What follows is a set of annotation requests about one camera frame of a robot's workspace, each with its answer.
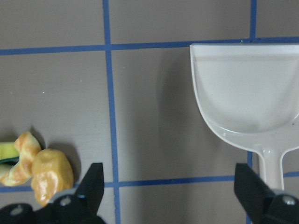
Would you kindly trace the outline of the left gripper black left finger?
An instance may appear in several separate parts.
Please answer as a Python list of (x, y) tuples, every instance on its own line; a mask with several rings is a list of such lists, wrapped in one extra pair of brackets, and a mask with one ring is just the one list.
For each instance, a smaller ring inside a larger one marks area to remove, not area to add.
[(103, 195), (103, 163), (92, 163), (75, 191), (75, 196), (91, 214), (97, 214)]

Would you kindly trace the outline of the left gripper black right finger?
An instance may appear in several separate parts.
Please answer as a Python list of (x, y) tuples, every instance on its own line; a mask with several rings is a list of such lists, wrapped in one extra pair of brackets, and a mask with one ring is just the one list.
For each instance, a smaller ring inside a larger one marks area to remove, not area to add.
[(252, 223), (278, 223), (269, 213), (276, 194), (246, 163), (235, 166), (234, 193)]

